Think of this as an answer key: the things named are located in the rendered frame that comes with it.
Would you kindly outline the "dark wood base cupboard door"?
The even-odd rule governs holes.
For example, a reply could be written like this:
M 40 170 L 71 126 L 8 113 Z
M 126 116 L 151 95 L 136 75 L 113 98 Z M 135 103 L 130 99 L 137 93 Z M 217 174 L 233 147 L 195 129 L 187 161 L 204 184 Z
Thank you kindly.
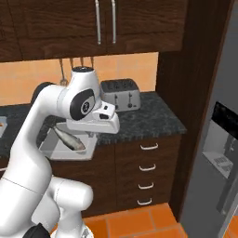
M 53 175 L 84 182 L 93 189 L 92 205 L 83 217 L 112 213 L 116 209 L 114 146 L 101 145 L 89 161 L 51 161 Z

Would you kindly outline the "hanging metal fork tool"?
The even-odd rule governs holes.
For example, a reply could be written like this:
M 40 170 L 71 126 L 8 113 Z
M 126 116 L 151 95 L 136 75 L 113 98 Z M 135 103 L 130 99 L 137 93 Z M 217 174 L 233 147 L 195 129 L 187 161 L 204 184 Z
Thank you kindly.
M 61 70 L 61 80 L 59 84 L 61 86 L 67 86 L 69 84 L 68 80 L 65 77 L 64 70 L 63 70 L 63 60 L 59 59 L 59 65 L 60 65 L 60 70 Z

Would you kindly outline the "grey fish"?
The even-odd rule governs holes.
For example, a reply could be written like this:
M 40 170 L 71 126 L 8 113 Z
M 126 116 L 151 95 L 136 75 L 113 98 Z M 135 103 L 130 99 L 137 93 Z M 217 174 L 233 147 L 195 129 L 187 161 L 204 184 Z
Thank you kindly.
M 72 151 L 83 151 L 86 148 L 84 143 L 74 135 L 59 129 L 56 126 L 53 126 L 52 129 L 63 144 Z

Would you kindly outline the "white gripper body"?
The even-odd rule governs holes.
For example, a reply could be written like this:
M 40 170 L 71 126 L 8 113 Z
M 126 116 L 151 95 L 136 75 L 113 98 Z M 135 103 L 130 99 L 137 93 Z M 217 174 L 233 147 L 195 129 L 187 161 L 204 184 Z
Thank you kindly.
M 116 134 L 120 129 L 120 122 L 114 111 L 91 111 L 68 119 L 67 127 L 71 130 Z

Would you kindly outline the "silver toaster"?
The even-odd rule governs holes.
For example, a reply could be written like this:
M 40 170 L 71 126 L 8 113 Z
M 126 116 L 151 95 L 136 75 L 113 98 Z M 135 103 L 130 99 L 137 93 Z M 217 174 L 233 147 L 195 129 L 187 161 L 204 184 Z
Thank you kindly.
M 103 101 L 113 104 L 117 112 L 140 108 L 139 87 L 131 78 L 102 81 L 100 96 Z

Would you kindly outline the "dark wood tall side panel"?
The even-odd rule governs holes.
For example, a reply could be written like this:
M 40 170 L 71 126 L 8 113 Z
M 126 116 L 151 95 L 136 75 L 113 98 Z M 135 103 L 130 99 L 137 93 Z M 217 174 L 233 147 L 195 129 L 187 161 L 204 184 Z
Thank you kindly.
M 169 205 L 180 219 L 235 0 L 189 0 L 183 46 L 158 57 L 156 92 L 185 125 Z

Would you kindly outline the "dark wood drawer front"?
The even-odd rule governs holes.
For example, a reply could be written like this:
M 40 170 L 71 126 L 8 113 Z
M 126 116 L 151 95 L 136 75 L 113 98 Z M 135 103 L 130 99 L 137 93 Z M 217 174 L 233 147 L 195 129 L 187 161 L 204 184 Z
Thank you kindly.
M 149 157 L 149 158 L 126 158 L 116 159 L 116 175 L 119 178 L 148 178 L 155 176 L 171 176 L 174 174 L 176 167 L 176 158 L 174 156 Z M 153 171 L 142 172 L 142 167 L 151 167 L 156 164 Z
M 152 151 L 143 151 L 139 145 L 144 147 L 153 146 L 158 143 L 159 148 Z M 165 136 L 161 138 L 140 139 L 129 142 L 117 143 L 115 145 L 115 157 L 126 158 L 157 158 L 159 156 L 177 153 L 180 144 L 180 135 Z
M 141 186 L 151 185 L 154 187 L 149 190 L 140 190 L 138 184 Z M 149 177 L 149 178 L 127 178 L 121 179 L 117 182 L 117 192 L 123 195 L 131 193 L 149 193 L 161 192 L 170 193 L 172 187 L 172 178 Z
M 119 196 L 117 198 L 117 209 L 127 210 L 144 207 L 147 205 L 138 205 L 137 200 L 144 202 L 148 201 L 150 198 L 152 198 L 152 203 L 150 205 L 167 203 L 169 201 L 169 196 L 167 194 L 129 194 L 126 196 Z

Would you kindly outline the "clear vegetable container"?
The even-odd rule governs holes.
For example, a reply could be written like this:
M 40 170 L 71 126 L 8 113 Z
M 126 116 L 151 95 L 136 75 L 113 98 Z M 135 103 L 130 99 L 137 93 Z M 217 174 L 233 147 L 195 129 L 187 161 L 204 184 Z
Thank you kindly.
M 0 138 L 3 137 L 6 129 L 7 129 L 7 117 L 0 116 Z

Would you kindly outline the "grey fridge with dispenser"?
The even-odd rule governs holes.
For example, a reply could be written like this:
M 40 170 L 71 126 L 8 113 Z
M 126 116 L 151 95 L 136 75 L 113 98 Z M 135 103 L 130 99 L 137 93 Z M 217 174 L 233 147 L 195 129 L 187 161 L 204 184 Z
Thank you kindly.
M 234 1 L 182 209 L 188 238 L 223 238 L 238 215 L 238 0 Z

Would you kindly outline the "dark wood wall cupboard door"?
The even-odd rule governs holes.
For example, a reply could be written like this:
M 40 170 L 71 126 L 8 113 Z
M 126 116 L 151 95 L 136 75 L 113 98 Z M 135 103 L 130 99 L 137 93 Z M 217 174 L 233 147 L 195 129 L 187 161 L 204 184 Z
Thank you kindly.
M 105 0 L 108 54 L 179 51 L 188 0 L 115 0 L 116 44 L 112 43 L 112 3 Z
M 104 0 L 7 0 L 25 60 L 99 56 L 106 53 Z
M 22 60 L 7 0 L 0 0 L 0 62 Z

